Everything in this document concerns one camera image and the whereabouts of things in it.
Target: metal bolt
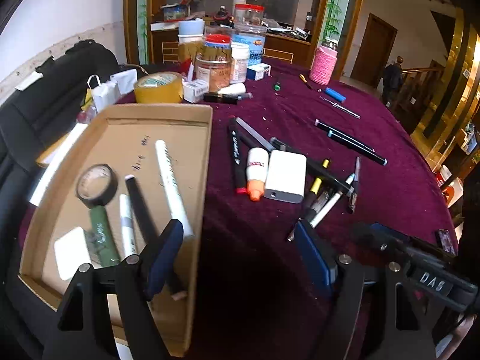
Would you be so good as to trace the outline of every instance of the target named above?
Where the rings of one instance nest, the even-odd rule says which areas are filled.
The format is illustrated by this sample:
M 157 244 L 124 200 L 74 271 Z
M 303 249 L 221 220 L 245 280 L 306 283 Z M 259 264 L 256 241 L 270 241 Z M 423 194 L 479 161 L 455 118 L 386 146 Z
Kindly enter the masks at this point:
M 348 254 L 340 254 L 338 257 L 338 261 L 347 266 L 352 262 L 352 258 Z
M 392 261 L 390 264 L 388 264 L 388 268 L 390 268 L 391 271 L 398 272 L 402 267 L 399 263 Z
M 127 257 L 127 264 L 134 265 L 140 261 L 140 257 L 138 254 L 132 254 Z
M 89 269 L 90 269 L 90 264 L 87 262 L 78 267 L 78 270 L 82 273 L 85 273 Z

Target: cardboard tray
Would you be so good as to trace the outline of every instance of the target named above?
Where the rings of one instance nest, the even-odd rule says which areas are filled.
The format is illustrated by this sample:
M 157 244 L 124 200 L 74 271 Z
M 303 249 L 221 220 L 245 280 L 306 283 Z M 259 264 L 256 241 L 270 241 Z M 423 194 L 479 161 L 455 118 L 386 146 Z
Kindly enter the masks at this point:
M 110 227 L 123 259 L 119 195 L 127 193 L 124 177 L 136 176 L 159 232 L 170 220 L 155 154 L 155 141 L 166 142 L 185 209 L 195 233 L 184 242 L 175 271 L 188 298 L 174 301 L 169 290 L 150 303 L 152 315 L 166 347 L 181 357 L 190 345 L 194 317 L 197 261 L 205 198 L 212 108 L 187 104 L 125 104 L 108 107 L 83 132 L 54 175 L 28 229 L 20 264 L 20 279 L 56 310 L 69 281 L 59 277 L 54 242 L 76 226 L 90 229 L 88 209 L 75 196 L 78 176 L 93 164 L 108 164 L 118 177 L 118 190 L 106 206 Z M 145 246 L 135 223 L 137 249 Z M 117 342 L 128 345 L 116 295 L 108 295 Z

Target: red lid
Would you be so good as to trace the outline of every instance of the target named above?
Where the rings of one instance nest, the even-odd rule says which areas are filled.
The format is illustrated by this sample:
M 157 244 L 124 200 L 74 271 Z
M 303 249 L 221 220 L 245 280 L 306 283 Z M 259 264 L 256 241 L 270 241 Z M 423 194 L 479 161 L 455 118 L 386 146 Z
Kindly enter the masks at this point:
M 251 9 L 253 11 L 263 11 L 265 8 L 261 5 L 235 4 L 235 9 Z
M 211 43 L 230 43 L 231 38 L 228 35 L 210 34 L 205 37 L 205 40 Z

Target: white marker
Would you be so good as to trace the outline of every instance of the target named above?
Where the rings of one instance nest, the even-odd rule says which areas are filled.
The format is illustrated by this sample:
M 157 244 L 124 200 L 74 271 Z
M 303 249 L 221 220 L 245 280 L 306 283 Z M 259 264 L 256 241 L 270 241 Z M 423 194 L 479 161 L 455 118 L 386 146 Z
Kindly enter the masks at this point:
M 353 182 L 353 179 L 355 178 L 355 174 L 352 173 L 348 179 L 345 180 L 345 183 L 351 185 L 351 183 Z M 342 191 L 338 191 L 337 193 L 335 193 L 335 195 L 332 196 L 332 198 L 330 198 L 330 200 L 328 200 L 328 202 L 326 203 L 325 206 L 323 206 L 323 208 L 318 212 L 318 214 L 315 215 L 315 218 L 313 218 L 311 221 L 310 221 L 310 224 L 311 224 L 311 227 L 313 228 L 316 228 L 317 225 L 320 223 L 320 221 L 325 218 L 325 215 L 328 214 L 328 212 L 330 212 L 330 210 L 332 209 L 332 207 L 335 205 L 335 203 L 337 201 L 340 200 L 340 198 L 342 197 L 343 195 L 343 192 Z
M 137 247 L 135 246 L 134 222 L 131 218 L 130 198 L 124 194 L 120 195 L 120 221 L 123 252 L 126 258 L 131 254 L 137 254 Z
M 182 196 L 180 195 L 177 180 L 173 174 L 172 163 L 170 162 L 165 141 L 158 140 L 155 142 L 155 149 L 157 150 L 158 167 L 160 168 L 160 175 L 162 176 L 170 215 L 172 219 L 178 219 L 183 225 L 183 237 L 191 237 L 194 235 L 194 232 L 191 229 L 185 207 L 183 206 Z

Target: blue battery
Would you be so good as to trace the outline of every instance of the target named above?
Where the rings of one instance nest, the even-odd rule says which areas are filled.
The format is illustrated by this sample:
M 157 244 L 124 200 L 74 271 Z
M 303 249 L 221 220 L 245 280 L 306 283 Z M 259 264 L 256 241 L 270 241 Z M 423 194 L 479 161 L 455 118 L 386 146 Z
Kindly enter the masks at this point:
M 327 88 L 324 90 L 324 92 L 329 95 L 330 97 L 333 97 L 335 100 L 343 103 L 346 99 L 346 97 L 336 91 L 334 91 L 333 89 L 330 89 L 330 88 Z

